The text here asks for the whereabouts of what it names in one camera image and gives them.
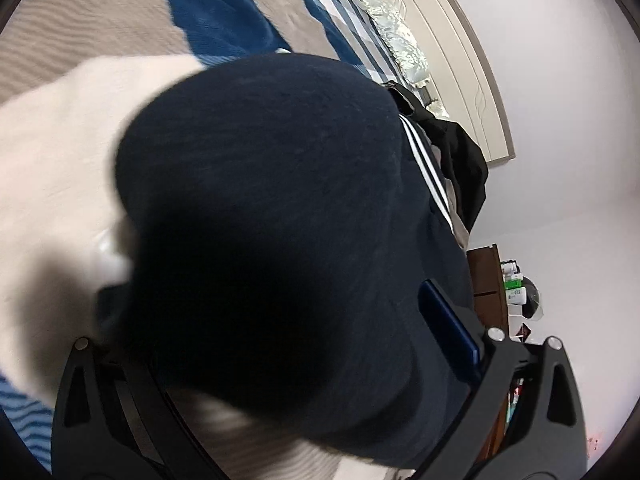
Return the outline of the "navy white fleece sweater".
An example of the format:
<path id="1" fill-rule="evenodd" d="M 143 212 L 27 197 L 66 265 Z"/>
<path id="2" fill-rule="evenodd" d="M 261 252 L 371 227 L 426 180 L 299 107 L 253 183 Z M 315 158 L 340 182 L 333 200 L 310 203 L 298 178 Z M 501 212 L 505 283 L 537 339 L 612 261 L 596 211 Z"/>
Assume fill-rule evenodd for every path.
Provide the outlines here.
<path id="1" fill-rule="evenodd" d="M 1 151 L 1 368 L 51 403 L 73 342 L 296 436 L 414 468 L 468 390 L 418 307 L 473 304 L 423 130 L 330 58 L 203 70 L 119 131 L 112 184 L 87 128 Z"/>

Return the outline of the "white green bottles on dresser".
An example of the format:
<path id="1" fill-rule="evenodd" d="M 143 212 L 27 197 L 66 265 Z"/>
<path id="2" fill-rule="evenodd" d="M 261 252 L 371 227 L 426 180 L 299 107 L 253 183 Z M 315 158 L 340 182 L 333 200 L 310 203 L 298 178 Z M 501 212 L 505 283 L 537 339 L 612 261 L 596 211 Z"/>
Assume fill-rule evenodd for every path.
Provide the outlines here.
<path id="1" fill-rule="evenodd" d="M 506 292 L 507 304 L 526 304 L 526 288 L 524 286 L 524 275 L 520 266 L 515 260 L 503 261 L 500 263 L 504 291 Z"/>

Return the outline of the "dark wooden dresser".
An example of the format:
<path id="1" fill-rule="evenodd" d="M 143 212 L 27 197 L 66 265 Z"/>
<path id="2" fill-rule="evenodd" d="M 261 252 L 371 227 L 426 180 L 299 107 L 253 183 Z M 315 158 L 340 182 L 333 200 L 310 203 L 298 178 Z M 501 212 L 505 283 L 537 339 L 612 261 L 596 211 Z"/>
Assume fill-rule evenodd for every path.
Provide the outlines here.
<path id="1" fill-rule="evenodd" d="M 500 257 L 496 245 L 469 250 L 468 258 L 474 294 L 474 311 L 486 327 L 501 328 L 509 333 L 508 306 Z M 498 453 L 506 433 L 506 413 L 509 397 L 503 398 L 494 426 L 478 454 L 476 462 L 484 462 Z"/>

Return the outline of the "beige garment on bed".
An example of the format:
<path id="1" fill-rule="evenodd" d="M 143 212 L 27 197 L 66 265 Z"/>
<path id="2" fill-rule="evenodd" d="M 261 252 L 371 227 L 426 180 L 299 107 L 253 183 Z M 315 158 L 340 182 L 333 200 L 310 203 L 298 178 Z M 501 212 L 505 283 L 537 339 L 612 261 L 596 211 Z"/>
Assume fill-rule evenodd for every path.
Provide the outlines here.
<path id="1" fill-rule="evenodd" d="M 438 206 L 444 211 L 444 216 L 450 223 L 451 233 L 458 245 L 466 252 L 469 248 L 470 233 L 458 214 L 457 195 L 454 190 L 454 185 L 450 179 L 440 173 L 442 169 L 440 166 L 442 162 L 442 152 L 440 149 L 435 145 L 431 145 L 430 150 L 432 152 L 430 157 L 433 166 L 430 170 L 430 175 L 438 195 L 436 198 Z"/>

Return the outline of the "black jacket on bed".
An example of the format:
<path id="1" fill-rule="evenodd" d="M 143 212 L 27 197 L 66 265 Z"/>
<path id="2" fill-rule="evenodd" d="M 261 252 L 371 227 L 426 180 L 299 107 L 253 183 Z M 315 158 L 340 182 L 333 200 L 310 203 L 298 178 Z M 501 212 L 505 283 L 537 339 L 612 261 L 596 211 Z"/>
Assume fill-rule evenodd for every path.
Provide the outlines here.
<path id="1" fill-rule="evenodd" d="M 387 81 L 383 87 L 400 114 L 416 122 L 439 149 L 440 170 L 454 188 L 457 215 L 471 232 L 486 200 L 488 166 L 482 151 L 459 124 L 436 118 L 401 84 Z"/>

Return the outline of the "white bed headboard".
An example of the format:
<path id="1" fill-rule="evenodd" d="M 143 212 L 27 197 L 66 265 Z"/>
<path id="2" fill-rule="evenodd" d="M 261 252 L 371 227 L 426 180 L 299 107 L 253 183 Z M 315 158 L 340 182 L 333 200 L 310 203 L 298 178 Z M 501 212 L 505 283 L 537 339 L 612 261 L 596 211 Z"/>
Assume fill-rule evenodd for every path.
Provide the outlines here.
<path id="1" fill-rule="evenodd" d="M 491 164 L 515 157 L 511 131 L 488 59 L 457 0 L 390 0 L 420 50 L 431 78 L 431 110 L 462 125 Z"/>

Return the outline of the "blue checkered bed blanket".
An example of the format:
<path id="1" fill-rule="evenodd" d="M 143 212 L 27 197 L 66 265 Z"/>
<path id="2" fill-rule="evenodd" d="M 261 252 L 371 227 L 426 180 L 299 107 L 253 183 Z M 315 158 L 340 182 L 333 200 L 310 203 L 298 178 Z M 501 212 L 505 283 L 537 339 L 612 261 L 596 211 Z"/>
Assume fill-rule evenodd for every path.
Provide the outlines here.
<path id="1" fill-rule="evenodd" d="M 21 0 L 1 33 L 1 406 L 50 464 L 65 355 L 88 327 L 100 237 L 120 216 L 111 154 L 145 100 L 262 52 L 395 79 L 355 0 Z"/>

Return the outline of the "pale green satin pillow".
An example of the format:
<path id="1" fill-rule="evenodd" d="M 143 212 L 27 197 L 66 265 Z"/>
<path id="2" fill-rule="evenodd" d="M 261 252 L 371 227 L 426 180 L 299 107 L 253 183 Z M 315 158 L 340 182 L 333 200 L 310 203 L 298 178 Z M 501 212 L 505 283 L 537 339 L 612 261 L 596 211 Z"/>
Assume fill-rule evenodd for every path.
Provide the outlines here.
<path id="1" fill-rule="evenodd" d="M 356 0 L 370 18 L 398 65 L 409 89 L 420 96 L 426 109 L 438 119 L 450 116 L 434 84 L 426 55 L 421 50 L 398 7 L 390 0 Z"/>

